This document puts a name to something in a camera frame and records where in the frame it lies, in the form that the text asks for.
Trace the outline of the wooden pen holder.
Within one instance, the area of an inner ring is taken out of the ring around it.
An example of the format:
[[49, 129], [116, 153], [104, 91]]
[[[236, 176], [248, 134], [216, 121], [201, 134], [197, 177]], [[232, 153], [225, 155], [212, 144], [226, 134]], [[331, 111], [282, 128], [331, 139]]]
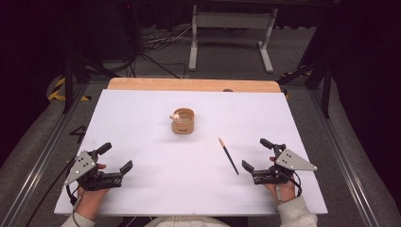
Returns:
[[171, 122], [171, 128], [174, 133], [190, 134], [193, 132], [195, 126], [195, 114], [191, 109], [180, 108], [177, 109], [173, 114], [179, 114], [181, 117], [180, 122]]

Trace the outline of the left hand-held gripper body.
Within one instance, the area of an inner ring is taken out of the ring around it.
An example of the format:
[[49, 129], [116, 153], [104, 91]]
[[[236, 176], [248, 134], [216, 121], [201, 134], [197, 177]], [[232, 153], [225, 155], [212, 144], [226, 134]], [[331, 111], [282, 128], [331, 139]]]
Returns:
[[83, 151], [70, 168], [65, 186], [77, 182], [86, 191], [120, 187], [123, 175], [121, 173], [104, 173], [100, 171], [92, 156]]

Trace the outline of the white table board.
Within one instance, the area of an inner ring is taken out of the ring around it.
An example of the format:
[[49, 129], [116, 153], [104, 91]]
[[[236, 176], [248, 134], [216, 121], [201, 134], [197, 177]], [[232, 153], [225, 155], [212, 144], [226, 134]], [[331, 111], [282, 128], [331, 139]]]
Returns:
[[[180, 108], [195, 114], [190, 134], [172, 131]], [[218, 138], [229, 150], [235, 174]], [[281, 93], [104, 90], [81, 143], [93, 150], [110, 142], [98, 161], [116, 172], [132, 161], [100, 215], [111, 217], [264, 216], [275, 211], [269, 191], [242, 167], [270, 167], [266, 138], [300, 156], [306, 151]]]

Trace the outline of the person's torso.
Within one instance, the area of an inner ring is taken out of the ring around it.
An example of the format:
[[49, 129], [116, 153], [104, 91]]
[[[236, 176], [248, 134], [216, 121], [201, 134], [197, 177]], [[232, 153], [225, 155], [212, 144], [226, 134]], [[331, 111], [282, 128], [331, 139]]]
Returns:
[[228, 224], [208, 217], [158, 217], [145, 227], [230, 227]]

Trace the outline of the yellow black floor tape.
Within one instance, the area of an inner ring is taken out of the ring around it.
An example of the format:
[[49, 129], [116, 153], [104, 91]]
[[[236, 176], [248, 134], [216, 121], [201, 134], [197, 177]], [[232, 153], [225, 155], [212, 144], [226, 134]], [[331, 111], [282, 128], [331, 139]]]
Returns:
[[49, 100], [55, 99], [55, 100], [62, 100], [62, 101], [64, 101], [64, 100], [66, 99], [66, 96], [65, 96], [65, 95], [60, 95], [60, 94], [59, 94], [59, 91], [60, 91], [60, 89], [61, 89], [61, 87], [62, 87], [62, 85], [63, 85], [64, 83], [65, 83], [65, 77], [60, 77], [60, 78], [58, 79], [58, 81], [56, 82], [56, 84], [55, 84], [55, 86], [54, 86], [52, 92], [51, 92], [50, 95], [48, 96], [48, 99], [49, 99]]

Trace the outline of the black tripod stand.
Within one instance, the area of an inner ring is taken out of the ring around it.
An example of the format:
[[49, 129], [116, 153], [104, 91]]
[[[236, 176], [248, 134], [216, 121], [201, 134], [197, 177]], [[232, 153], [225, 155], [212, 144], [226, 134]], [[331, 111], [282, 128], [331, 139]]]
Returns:
[[80, 56], [78, 54], [67, 54], [64, 57], [64, 78], [65, 78], [65, 101], [63, 113], [67, 114], [71, 109], [76, 99], [74, 98], [74, 77], [77, 78], [79, 83], [87, 84], [89, 81], [89, 76], [86, 65], [91, 66], [97, 72], [107, 76], [110, 79], [117, 78], [117, 74], [104, 68], [100, 64], [90, 61], [89, 59]]
[[284, 85], [302, 75], [309, 73], [309, 76], [305, 82], [305, 87], [308, 90], [316, 90], [320, 83], [323, 83], [323, 94], [321, 100], [321, 109], [323, 115], [329, 118], [329, 97], [332, 81], [332, 72], [328, 62], [316, 61], [309, 65], [302, 66], [298, 70], [292, 73], [285, 73], [282, 77], [277, 80], [279, 85]]

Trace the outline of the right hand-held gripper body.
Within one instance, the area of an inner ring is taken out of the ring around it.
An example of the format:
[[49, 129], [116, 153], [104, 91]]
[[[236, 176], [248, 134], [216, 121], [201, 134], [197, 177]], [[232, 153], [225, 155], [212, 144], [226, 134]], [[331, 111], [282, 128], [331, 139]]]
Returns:
[[252, 177], [255, 184], [280, 184], [291, 181], [297, 185], [292, 180], [292, 175], [296, 170], [316, 171], [318, 169], [306, 159], [287, 148], [285, 144], [274, 144], [272, 150], [274, 152], [273, 165], [269, 169], [253, 171]]

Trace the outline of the black pencil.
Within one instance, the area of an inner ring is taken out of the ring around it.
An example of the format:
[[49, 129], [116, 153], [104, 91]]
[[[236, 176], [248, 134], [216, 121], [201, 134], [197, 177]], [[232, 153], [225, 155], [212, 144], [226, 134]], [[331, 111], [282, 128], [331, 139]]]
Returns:
[[235, 166], [235, 163], [234, 163], [234, 161], [233, 161], [233, 159], [232, 159], [232, 157], [231, 157], [231, 155], [230, 155], [230, 153], [229, 153], [229, 150], [226, 148], [226, 146], [225, 146], [223, 140], [222, 140], [221, 138], [218, 138], [218, 141], [219, 141], [221, 147], [223, 148], [223, 150], [224, 150], [224, 152], [225, 152], [225, 154], [226, 154], [226, 156], [227, 156], [227, 158], [228, 158], [228, 160], [229, 160], [231, 166], [233, 167], [233, 169], [234, 169], [234, 171], [235, 171], [235, 174], [236, 174], [236, 175], [239, 175], [239, 172], [238, 172], [238, 170], [237, 170], [237, 168], [236, 168], [236, 166]]

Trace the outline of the white metal stand frame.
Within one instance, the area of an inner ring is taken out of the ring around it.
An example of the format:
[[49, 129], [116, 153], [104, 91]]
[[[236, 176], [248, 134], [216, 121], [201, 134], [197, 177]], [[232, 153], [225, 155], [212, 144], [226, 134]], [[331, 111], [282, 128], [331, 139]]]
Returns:
[[270, 35], [276, 20], [278, 9], [272, 9], [268, 13], [240, 13], [240, 12], [204, 12], [196, 5], [192, 12], [192, 41], [189, 54], [188, 70], [197, 69], [198, 57], [198, 28], [242, 28], [264, 29], [265, 38], [257, 43], [262, 62], [267, 73], [273, 72], [272, 63], [267, 50]]

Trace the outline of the aluminium floor rail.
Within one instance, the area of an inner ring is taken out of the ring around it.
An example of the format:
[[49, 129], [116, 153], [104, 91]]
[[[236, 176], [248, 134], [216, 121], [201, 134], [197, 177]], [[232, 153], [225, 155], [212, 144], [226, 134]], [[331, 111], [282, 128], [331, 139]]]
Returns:
[[315, 90], [307, 91], [313, 103], [315, 110], [318, 112], [319, 118], [323, 123], [325, 131], [328, 133], [329, 139], [334, 147], [334, 156], [340, 167], [341, 173], [346, 181], [348, 189], [351, 193], [353, 201], [359, 211], [359, 214], [365, 224], [365, 227], [380, 227], [374, 211], [368, 202], [363, 186], [360, 179], [352, 167], [349, 159], [346, 157], [340, 139], [333, 127], [329, 118], [323, 112], [319, 93]]
[[0, 227], [16, 226], [86, 89], [87, 84], [74, 88], [66, 113], [60, 101], [51, 101], [0, 168]]

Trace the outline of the person's right hand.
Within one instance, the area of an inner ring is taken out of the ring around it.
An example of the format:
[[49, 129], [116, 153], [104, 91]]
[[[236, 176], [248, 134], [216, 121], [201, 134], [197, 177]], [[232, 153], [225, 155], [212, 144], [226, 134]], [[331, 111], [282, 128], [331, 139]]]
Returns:
[[282, 204], [296, 198], [295, 184], [291, 181], [281, 184], [265, 183], [264, 186], [270, 191], [276, 204]]

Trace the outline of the person's left hand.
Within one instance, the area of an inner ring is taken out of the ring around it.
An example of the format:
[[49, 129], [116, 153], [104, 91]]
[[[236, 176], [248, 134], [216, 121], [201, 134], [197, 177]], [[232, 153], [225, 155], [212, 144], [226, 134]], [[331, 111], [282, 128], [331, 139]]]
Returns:
[[80, 186], [78, 188], [79, 204], [76, 208], [76, 212], [90, 221], [94, 221], [98, 210], [109, 191], [109, 188], [97, 191], [86, 191]]

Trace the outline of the black curtain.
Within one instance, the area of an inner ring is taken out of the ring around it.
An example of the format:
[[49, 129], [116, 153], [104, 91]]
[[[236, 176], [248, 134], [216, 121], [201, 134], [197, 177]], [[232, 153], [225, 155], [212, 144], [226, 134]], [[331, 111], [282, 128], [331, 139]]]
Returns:
[[0, 0], [0, 166], [49, 105], [62, 68], [41, 0]]
[[356, 0], [333, 17], [341, 104], [376, 172], [401, 192], [401, 0]]

